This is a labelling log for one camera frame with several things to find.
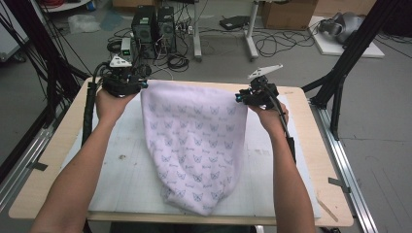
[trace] gray floor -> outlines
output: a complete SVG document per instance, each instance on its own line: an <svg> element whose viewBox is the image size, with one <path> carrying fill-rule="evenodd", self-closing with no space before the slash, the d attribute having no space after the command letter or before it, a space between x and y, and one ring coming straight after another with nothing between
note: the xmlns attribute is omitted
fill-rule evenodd
<svg viewBox="0 0 412 233"><path fill-rule="evenodd" d="M64 20L73 14L88 14L83 9L57 15ZM95 33L67 35L75 51L89 69L105 61L107 39L114 32L130 25L130 20L118 18L107 10L94 13L99 22L111 19L106 30ZM217 22L201 20L202 25L219 28ZM412 45L386 41L392 47L412 56ZM349 157L360 189L380 232L412 232L412 165L411 123L412 86L411 58L379 42L375 44L385 58L362 58L350 73L343 93L339 135ZM240 34L202 35L203 60L196 62L189 52L190 65L185 73L172 73L174 80L215 83L248 83L246 76L257 67L283 63L285 67L268 75L277 85L303 86L323 75L336 63L338 57L320 55L316 46L295 47L274 57L260 57L250 62L249 53ZM74 54L71 63L81 69ZM30 63L0 64L1 154L0 162L13 149L27 128L45 106L42 89ZM170 80L165 72L156 79ZM308 97L315 91L307 93ZM30 220L10 219L6 206L0 214L0 232L25 232ZM108 232L108 222L93 222L94 232ZM275 231L266 227L265 232ZM341 228L344 233L361 232L355 223Z"/></svg>

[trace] computer tower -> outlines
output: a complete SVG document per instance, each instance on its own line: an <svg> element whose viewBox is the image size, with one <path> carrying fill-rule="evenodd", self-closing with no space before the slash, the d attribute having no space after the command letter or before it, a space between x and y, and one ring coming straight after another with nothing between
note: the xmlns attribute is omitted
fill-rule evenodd
<svg viewBox="0 0 412 233"><path fill-rule="evenodd" d="M158 28L155 6L137 6L131 29L138 55L143 58L156 58L155 43L158 40Z"/></svg>
<svg viewBox="0 0 412 233"><path fill-rule="evenodd" d="M175 53L177 49L173 7L161 7L158 9L157 24L159 37L161 38L161 51Z"/></svg>

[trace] towel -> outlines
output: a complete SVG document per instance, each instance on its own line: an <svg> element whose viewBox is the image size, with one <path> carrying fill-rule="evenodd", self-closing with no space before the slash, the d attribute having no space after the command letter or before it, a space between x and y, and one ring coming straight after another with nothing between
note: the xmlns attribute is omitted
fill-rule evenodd
<svg viewBox="0 0 412 233"><path fill-rule="evenodd" d="M141 98L160 195L173 206L210 215L239 180L247 106L225 90L153 80Z"/></svg>

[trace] forearm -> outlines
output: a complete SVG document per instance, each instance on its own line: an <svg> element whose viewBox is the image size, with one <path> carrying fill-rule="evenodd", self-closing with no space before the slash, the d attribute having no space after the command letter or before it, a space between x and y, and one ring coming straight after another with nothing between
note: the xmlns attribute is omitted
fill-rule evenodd
<svg viewBox="0 0 412 233"><path fill-rule="evenodd" d="M315 232L312 205L283 132L269 132L273 146L274 203L278 232Z"/></svg>
<svg viewBox="0 0 412 233"><path fill-rule="evenodd" d="M31 232L81 232L114 124L99 123L54 181Z"/></svg>

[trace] black pole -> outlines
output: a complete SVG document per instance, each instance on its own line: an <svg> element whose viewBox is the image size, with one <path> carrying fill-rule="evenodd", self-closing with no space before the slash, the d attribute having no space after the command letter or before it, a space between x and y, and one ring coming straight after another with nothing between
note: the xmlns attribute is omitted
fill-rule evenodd
<svg viewBox="0 0 412 233"><path fill-rule="evenodd" d="M316 96L311 98L311 103L320 109L325 109L327 102L334 96L330 130L335 140L339 140L338 123L343 84L349 72L395 11L400 1L402 0L377 0L359 30L351 37L348 47L343 51L333 69L326 76L302 87L305 92L321 87Z"/></svg>

